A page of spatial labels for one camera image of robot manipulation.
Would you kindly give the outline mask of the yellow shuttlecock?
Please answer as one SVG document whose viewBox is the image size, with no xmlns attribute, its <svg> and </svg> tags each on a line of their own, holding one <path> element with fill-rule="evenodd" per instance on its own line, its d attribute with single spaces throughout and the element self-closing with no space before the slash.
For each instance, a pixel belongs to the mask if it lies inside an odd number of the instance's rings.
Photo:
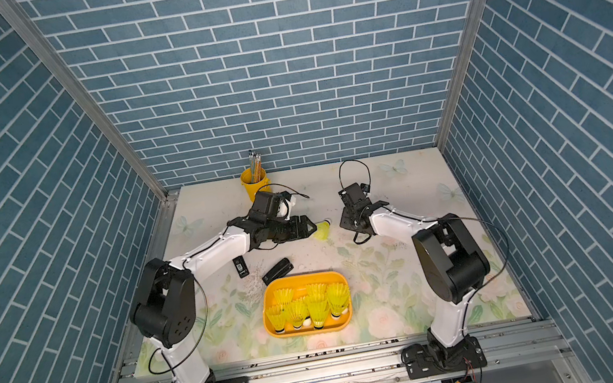
<svg viewBox="0 0 613 383">
<path fill-rule="evenodd" d="M 280 288 L 273 291 L 274 305 L 285 307 L 292 303 L 295 296 L 295 289 L 293 288 Z"/>
<path fill-rule="evenodd" d="M 331 316 L 337 320 L 347 312 L 350 306 L 349 286 L 341 282 L 330 284 L 327 286 L 326 292 Z"/>
<path fill-rule="evenodd" d="M 265 310 L 266 318 L 273 328 L 273 332 L 281 334 L 285 332 L 288 321 L 284 305 L 270 306 Z"/>
<path fill-rule="evenodd" d="M 326 324 L 326 320 L 330 315 L 329 304 L 326 300 L 323 302 L 307 302 L 309 318 L 311 318 L 311 324 L 315 329 L 323 329 Z"/>
<path fill-rule="evenodd" d="M 327 297 L 328 286 L 325 283 L 314 283 L 306 286 L 307 298 L 306 301 L 310 302 L 323 302 Z"/>
<path fill-rule="evenodd" d="M 303 327 L 308 327 L 311 318 L 309 318 L 307 301 L 303 298 L 294 299 L 286 308 L 286 315 L 289 319 L 289 324 L 293 329 L 301 330 Z"/>
<path fill-rule="evenodd" d="M 330 221 L 323 220 L 316 224 L 317 230 L 311 235 L 311 238 L 319 241 L 327 241 L 330 236 Z"/>
</svg>

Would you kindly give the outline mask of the yellow plastic storage box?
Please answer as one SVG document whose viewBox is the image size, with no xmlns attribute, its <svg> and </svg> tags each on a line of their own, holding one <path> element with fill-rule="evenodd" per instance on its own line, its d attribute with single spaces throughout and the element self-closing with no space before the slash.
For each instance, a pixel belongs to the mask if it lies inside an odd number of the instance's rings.
<svg viewBox="0 0 613 383">
<path fill-rule="evenodd" d="M 276 338 L 338 332 L 353 316 L 348 282 L 334 271 L 280 278 L 264 297 L 263 322 Z"/>
</svg>

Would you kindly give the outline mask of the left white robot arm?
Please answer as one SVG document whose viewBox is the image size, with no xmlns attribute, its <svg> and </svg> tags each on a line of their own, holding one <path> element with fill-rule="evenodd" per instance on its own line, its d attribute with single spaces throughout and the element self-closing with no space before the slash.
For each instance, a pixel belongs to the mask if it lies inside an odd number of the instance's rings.
<svg viewBox="0 0 613 383">
<path fill-rule="evenodd" d="M 169 261 L 156 258 L 146 264 L 129 320 L 161 354 L 163 369 L 150 374 L 168 374 L 171 383 L 218 383 L 197 351 L 202 339 L 192 337 L 197 298 L 206 298 L 201 282 L 264 242 L 277 245 L 310 237 L 317 230 L 315 223 L 292 213 L 297 196 L 303 195 L 290 188 L 277 193 L 260 190 L 247 215 L 228 221 L 211 240 Z"/>
</svg>

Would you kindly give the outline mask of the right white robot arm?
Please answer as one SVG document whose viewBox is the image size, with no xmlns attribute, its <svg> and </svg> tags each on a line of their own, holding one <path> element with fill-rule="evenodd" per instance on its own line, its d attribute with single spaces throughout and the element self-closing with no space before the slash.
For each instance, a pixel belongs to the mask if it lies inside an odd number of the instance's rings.
<svg viewBox="0 0 613 383">
<path fill-rule="evenodd" d="M 487 255 L 455 214 L 424 218 L 372 202 L 368 184 L 354 183 L 338 192 L 344 209 L 340 227 L 356 236 L 388 237 L 412 244 L 431 290 L 436 311 L 427 342 L 402 350 L 401 360 L 412 380 L 455 371 L 481 369 L 487 358 L 468 331 L 472 299 L 484 288 L 491 266 Z"/>
</svg>

